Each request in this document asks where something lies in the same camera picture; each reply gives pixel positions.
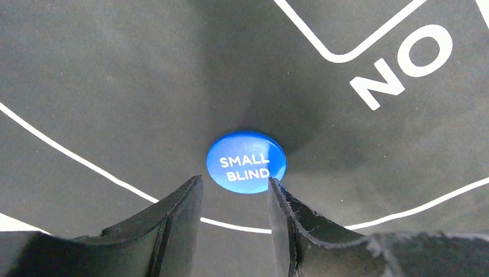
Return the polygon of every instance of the white line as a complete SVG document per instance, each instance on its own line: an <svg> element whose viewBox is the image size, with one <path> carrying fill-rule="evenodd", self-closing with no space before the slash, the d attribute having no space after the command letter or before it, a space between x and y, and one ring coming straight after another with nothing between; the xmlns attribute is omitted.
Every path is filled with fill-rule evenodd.
<svg viewBox="0 0 489 277"><path fill-rule="evenodd" d="M89 169L97 172L98 174L106 177L107 179L109 179L110 181L112 181L113 183L141 196L142 198L150 201L150 202L153 202L153 203L156 203L158 202L158 199L140 191L139 189L129 185L128 183L126 182L123 182L117 178L115 178L112 174L106 172L105 170L101 169L100 167L94 165L93 163L85 160L84 158L78 156L77 154L73 153L72 151L69 151L68 149L66 149L65 147L61 146L60 144L58 144L56 141L50 139L49 137L47 137L45 134L41 133L40 131L38 131L36 128L34 128L32 125L30 125L29 123L27 123L25 120L23 120L22 118L20 118L17 114L15 114L14 112L12 112L9 108L7 108L4 104L0 103L0 110L6 114L8 117L10 117L11 119L13 119L13 121L15 121L16 123L18 123L20 126L22 126L24 129L26 129L27 131L31 132L34 136L38 137L39 139L41 139L42 141L44 141L45 143L47 143L48 145L52 146L53 148L55 148L56 150L58 150L59 152L65 154L66 156L76 160L77 162L83 164L84 166L88 167ZM224 222L219 222L219 221L215 221L215 220L211 220L211 219L208 219L208 218L201 218L201 221L202 222L205 222L205 223L209 223L209 224L213 224L213 225L217 225L217 226L221 226L221 227L224 227L224 228L228 228L228 229L234 229L234 230L240 230L240 231L245 231L245 232L253 232L253 233L266 233L267 229L259 229L259 228L251 228L251 227L242 227L242 226L237 226L237 225L232 225L232 224L228 224L228 223L224 223Z"/></svg>
<svg viewBox="0 0 489 277"><path fill-rule="evenodd" d="M475 188L478 188L480 186L487 185L487 184L489 184L489 178L482 179L482 180L477 181L475 183L472 183L470 185L467 185L467 186L464 186L464 187L459 188L457 190L454 190L448 194L443 195L440 198L437 198L433 201L430 201L430 202L428 202L424 205L421 205L417 208L410 209L410 210L405 211L405 212L400 212L398 214L388 215L388 216L385 216L383 218L379 218L377 220L373 220L373 221L369 221L369 222L365 222L365 223L361 223L361 224L345 226L345 228L350 229L350 230L356 230L356 229L361 229L361 228L366 228L366 227L378 225L378 224L381 224L381 223L384 223L384 222L387 222L387 221L390 221L393 219L404 218L404 217L409 216L409 215L414 215L414 214L417 214L418 212L425 211L425 210L432 208L432 207L434 207L434 206L436 206L442 202L445 202L448 199L454 198L455 196L461 195L462 193L468 192L469 190L472 190L472 189L475 189Z"/></svg>
<svg viewBox="0 0 489 277"><path fill-rule="evenodd" d="M18 219L11 218L0 213L0 232L8 231L41 231L45 234L51 235L43 229L24 223Z"/></svg>
<svg viewBox="0 0 489 277"><path fill-rule="evenodd" d="M479 6L480 13L489 29L489 0L475 0L475 2Z"/></svg>
<svg viewBox="0 0 489 277"><path fill-rule="evenodd" d="M392 30L397 24L413 13L417 8L424 4L427 0L413 0L407 4L402 10L400 10L395 16L384 23L377 31L370 35L361 44L355 47L352 51L346 54L333 54L326 46L318 39L318 37L312 32L307 24L299 17L294 9L287 3L286 0L274 0L275 3L282 9L282 11L292 20L292 22L299 28L299 30L306 36L309 42L318 50L318 52L330 62L344 63L349 62L360 54L365 52L370 46L372 46L377 40L382 38L390 30Z"/></svg>

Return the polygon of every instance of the table surface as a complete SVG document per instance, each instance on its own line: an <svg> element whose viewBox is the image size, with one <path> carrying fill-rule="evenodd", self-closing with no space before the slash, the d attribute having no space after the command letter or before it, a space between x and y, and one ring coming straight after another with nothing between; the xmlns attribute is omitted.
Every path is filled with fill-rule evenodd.
<svg viewBox="0 0 489 277"><path fill-rule="evenodd" d="M273 276L266 193L205 167L217 138L252 129L284 148L284 185L343 226L486 231L488 6L2 1L0 215L98 235L202 174L194 276Z"/></svg>

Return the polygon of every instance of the poker table felt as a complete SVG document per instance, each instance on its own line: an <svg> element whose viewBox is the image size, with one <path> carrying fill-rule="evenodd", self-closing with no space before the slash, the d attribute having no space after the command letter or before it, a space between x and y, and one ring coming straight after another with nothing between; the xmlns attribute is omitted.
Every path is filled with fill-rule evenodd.
<svg viewBox="0 0 489 277"><path fill-rule="evenodd" d="M121 182L162 199L202 174L193 275L274 276L266 192L232 193L206 170L212 143L247 129L282 146L284 185L338 224L414 209L359 233L486 231L488 6L2 1L0 213L60 237L98 235L151 205ZM452 46L418 39L412 63L449 57L412 77L399 49L427 25ZM375 110L356 77L387 83L370 90Z"/></svg>

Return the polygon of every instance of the letter o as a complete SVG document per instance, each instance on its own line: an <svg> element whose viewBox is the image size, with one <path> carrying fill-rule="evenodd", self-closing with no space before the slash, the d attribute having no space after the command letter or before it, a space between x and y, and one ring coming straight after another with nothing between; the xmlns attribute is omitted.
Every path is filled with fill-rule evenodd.
<svg viewBox="0 0 489 277"><path fill-rule="evenodd" d="M430 64L416 66L409 57L409 52L413 45L423 38L433 38L437 41L440 51L438 56ZM433 73L442 67L450 58L453 49L452 37L448 31L440 25L426 25L412 32L399 47L397 52L397 62L399 67L411 77L423 77Z"/></svg>

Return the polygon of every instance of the blue button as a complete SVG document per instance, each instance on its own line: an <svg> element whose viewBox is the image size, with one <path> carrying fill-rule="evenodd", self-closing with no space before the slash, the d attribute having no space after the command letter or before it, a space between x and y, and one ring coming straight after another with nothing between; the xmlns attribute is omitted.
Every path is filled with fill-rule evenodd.
<svg viewBox="0 0 489 277"><path fill-rule="evenodd" d="M279 180L287 162L279 144L253 131L238 131L218 139L207 154L212 179L232 192L253 194L268 190L268 178Z"/></svg>

